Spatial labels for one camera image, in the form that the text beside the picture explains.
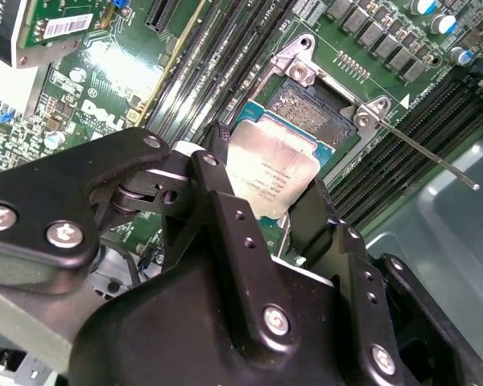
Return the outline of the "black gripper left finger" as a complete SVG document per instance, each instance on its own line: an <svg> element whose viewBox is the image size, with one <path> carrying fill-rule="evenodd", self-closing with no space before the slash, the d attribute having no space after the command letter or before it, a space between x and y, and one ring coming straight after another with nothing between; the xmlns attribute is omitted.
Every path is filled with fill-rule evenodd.
<svg viewBox="0 0 483 386"><path fill-rule="evenodd" d="M178 154L149 131L121 132L0 173L0 285L73 291L88 275L103 232L141 211L179 225L165 269L205 255L217 266L233 345L293 352L283 283L249 203L237 197L219 154Z"/></svg>

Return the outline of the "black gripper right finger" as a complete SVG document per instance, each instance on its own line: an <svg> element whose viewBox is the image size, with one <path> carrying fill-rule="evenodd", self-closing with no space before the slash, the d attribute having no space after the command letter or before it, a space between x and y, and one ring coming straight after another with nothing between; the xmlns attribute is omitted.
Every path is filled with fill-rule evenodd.
<svg viewBox="0 0 483 386"><path fill-rule="evenodd" d="M370 256L313 179L289 210L291 248L335 287L335 348L351 385L483 385L483 360L396 256Z"/></svg>

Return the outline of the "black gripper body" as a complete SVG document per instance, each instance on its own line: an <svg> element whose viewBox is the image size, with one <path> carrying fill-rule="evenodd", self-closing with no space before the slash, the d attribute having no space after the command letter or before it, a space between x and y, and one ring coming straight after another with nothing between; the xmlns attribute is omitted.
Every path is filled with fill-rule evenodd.
<svg viewBox="0 0 483 386"><path fill-rule="evenodd" d="M190 257L108 301L73 344L72 385L346 385L365 379L370 264L333 284L269 257Z"/></svg>

